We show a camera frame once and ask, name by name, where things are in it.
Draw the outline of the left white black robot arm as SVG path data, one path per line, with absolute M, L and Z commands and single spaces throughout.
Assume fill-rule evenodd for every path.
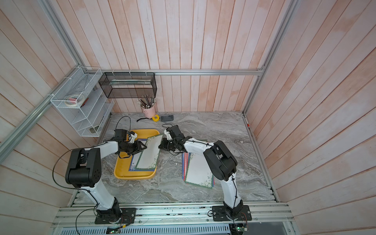
M 125 215 L 118 200 L 112 196 L 102 182 L 101 160 L 109 155 L 122 152 L 132 156 L 147 149 L 137 140 L 138 135 L 124 129 L 116 129 L 114 136 L 102 144 L 69 150 L 65 181 L 73 190 L 81 190 L 95 204 L 96 224 L 119 223 Z

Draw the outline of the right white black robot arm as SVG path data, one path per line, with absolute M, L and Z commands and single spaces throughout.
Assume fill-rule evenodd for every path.
M 205 158 L 206 163 L 216 179 L 221 183 L 224 194 L 222 214 L 235 220 L 243 208 L 243 201 L 236 183 L 238 162 L 222 141 L 215 143 L 199 141 L 191 136 L 184 136 L 178 125 L 164 130 L 165 137 L 159 148 L 166 151 L 197 154 Z

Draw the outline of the yellow plastic storage tray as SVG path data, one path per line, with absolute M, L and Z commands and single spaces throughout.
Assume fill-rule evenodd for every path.
M 147 138 L 159 135 L 160 132 L 156 129 L 135 129 L 132 130 L 137 133 L 137 140 L 146 142 Z M 132 156 L 125 159 L 117 158 L 117 162 L 114 169 L 114 176 L 120 180 L 148 180 L 152 179 L 156 173 L 154 171 L 129 171 Z

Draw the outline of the yellow tape measure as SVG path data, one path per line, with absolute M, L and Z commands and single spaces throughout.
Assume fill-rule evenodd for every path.
M 158 114 L 156 114 L 156 115 L 154 115 L 154 116 L 152 117 L 152 120 L 153 120 L 154 122 L 158 122 L 158 121 L 160 120 L 160 116 L 159 116 Z

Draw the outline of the black mesh wall basket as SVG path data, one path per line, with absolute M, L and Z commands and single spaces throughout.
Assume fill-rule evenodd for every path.
M 110 99 L 155 98 L 157 93 L 155 74 L 150 72 L 105 72 L 99 85 Z

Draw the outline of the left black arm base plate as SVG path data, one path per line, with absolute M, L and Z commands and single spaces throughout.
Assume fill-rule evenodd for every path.
M 95 224 L 132 224 L 135 221 L 136 208 L 97 210 Z

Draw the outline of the tape roll on shelf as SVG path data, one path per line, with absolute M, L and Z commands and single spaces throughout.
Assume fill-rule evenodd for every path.
M 87 100 L 88 98 L 82 94 L 73 94 L 66 98 L 64 104 L 66 107 L 81 107 Z

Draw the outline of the pencils bundle in cup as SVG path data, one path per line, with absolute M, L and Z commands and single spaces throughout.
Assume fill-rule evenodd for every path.
M 144 95 L 138 98 L 138 105 L 143 109 L 150 109 L 154 107 L 155 103 L 156 98 L 153 96 Z

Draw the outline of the pink pencil cup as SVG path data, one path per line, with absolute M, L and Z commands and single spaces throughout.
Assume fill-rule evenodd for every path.
M 142 108 L 142 112 L 146 118 L 153 118 L 157 114 L 155 106 L 152 106 L 151 108 Z

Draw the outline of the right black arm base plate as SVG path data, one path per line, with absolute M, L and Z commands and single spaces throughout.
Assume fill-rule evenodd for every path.
M 212 210 L 212 217 L 214 221 L 251 221 L 252 216 L 247 205 L 239 204 L 234 209 L 231 209 L 228 206 L 213 206 Z

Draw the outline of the aluminium front rail frame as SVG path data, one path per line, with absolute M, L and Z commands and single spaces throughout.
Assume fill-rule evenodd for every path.
M 115 223 L 104 222 L 91 205 L 60 208 L 52 229 L 55 234 L 254 234 L 256 228 L 279 226 L 297 235 L 293 215 L 286 203 L 246 202 L 229 219 L 215 202 L 121 204 L 123 215 Z

